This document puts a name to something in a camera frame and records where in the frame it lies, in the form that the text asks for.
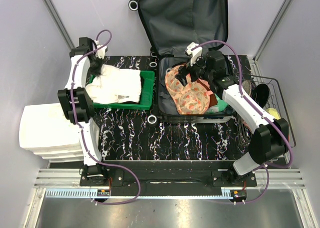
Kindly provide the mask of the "pink floral garment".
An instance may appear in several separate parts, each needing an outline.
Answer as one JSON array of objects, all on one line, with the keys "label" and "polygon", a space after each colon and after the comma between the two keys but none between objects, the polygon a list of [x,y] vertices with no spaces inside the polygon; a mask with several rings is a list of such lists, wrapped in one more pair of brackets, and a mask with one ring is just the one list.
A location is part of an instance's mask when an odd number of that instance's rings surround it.
[{"label": "pink floral garment", "polygon": [[176,109],[180,115],[201,115],[209,108],[210,94],[212,91],[207,90],[207,86],[202,82],[192,82],[183,86],[175,78],[181,65],[169,68],[164,78],[167,91],[172,97]]}]

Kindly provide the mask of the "white towel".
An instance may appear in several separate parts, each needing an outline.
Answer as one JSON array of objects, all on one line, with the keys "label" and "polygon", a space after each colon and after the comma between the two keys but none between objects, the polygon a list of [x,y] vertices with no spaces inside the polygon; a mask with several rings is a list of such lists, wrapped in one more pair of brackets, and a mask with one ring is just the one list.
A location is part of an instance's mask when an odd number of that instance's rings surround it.
[{"label": "white towel", "polygon": [[142,93],[141,72],[103,65],[99,76],[85,87],[95,103],[139,103]]}]

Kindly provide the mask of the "brown garment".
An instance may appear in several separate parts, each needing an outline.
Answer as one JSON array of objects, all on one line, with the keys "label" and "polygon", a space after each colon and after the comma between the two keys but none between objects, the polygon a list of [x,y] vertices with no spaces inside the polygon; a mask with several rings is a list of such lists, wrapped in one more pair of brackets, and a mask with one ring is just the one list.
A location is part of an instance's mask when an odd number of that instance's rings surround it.
[{"label": "brown garment", "polygon": [[209,95],[209,105],[208,107],[212,107],[218,104],[218,99],[214,93]]}]

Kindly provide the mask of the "teal green garment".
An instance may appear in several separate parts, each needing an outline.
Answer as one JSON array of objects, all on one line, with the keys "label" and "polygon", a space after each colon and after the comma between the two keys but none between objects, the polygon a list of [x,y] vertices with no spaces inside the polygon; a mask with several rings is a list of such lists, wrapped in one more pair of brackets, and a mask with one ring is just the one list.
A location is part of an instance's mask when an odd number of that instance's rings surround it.
[{"label": "teal green garment", "polygon": [[224,100],[221,100],[217,95],[215,95],[215,97],[217,100],[217,104],[210,106],[207,109],[206,113],[208,114],[222,112],[228,106],[228,103],[225,102]]}]

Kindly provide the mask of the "space astronaut hard-shell suitcase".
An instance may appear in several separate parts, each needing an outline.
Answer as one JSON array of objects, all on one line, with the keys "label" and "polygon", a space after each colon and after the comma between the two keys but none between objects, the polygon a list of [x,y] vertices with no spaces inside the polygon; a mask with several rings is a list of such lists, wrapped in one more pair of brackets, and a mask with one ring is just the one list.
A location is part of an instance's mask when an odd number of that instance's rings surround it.
[{"label": "space astronaut hard-shell suitcase", "polygon": [[157,60],[153,105],[158,120],[166,123],[225,123],[235,115],[227,106],[213,114],[180,115],[165,86],[165,75],[173,65],[187,61],[191,42],[227,41],[228,0],[129,0],[137,11]]}]

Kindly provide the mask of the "black cloth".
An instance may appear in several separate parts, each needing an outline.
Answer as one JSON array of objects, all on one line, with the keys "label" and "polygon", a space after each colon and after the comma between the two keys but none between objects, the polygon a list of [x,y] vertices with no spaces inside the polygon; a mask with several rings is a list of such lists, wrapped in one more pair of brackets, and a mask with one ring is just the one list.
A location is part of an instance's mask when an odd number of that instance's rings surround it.
[{"label": "black cloth", "polygon": [[146,88],[146,80],[144,77],[140,78],[140,83],[141,83],[141,94],[145,91]]}]

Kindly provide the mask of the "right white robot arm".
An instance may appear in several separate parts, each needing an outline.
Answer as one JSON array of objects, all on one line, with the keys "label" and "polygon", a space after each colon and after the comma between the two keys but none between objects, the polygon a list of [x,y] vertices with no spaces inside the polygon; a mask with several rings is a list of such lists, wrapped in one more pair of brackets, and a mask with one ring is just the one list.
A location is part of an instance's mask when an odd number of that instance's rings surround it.
[{"label": "right white robot arm", "polygon": [[233,170],[227,173],[229,184],[238,186],[245,180],[245,175],[259,168],[264,168],[270,160],[287,152],[290,160],[287,165],[273,164],[277,168],[286,168],[293,162],[293,149],[289,143],[285,119],[275,119],[266,110],[261,108],[243,89],[241,80],[233,76],[224,75],[218,79],[206,81],[207,87],[215,87],[220,98],[226,101],[244,119],[253,132],[248,152],[236,160]]}]

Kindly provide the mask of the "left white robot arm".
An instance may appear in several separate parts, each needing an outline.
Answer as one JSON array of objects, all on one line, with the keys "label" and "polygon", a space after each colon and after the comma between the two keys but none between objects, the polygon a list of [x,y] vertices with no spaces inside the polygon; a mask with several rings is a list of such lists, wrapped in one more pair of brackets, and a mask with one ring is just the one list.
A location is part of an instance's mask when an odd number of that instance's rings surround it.
[{"label": "left white robot arm", "polygon": [[69,78],[64,89],[58,90],[58,100],[65,118],[77,128],[84,165],[96,166],[102,157],[98,148],[100,130],[93,120],[93,102],[86,91],[91,63],[86,55],[75,55],[70,60]]}]

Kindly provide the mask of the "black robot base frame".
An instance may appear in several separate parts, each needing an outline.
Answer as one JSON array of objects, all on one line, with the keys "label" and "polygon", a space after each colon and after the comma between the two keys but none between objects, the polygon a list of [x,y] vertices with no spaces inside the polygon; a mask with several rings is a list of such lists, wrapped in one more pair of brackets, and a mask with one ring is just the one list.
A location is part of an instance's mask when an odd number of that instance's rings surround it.
[{"label": "black robot base frame", "polygon": [[209,194],[218,188],[256,187],[253,173],[237,176],[231,161],[109,161],[100,169],[82,168],[80,186],[111,186],[120,194],[141,192]]}]

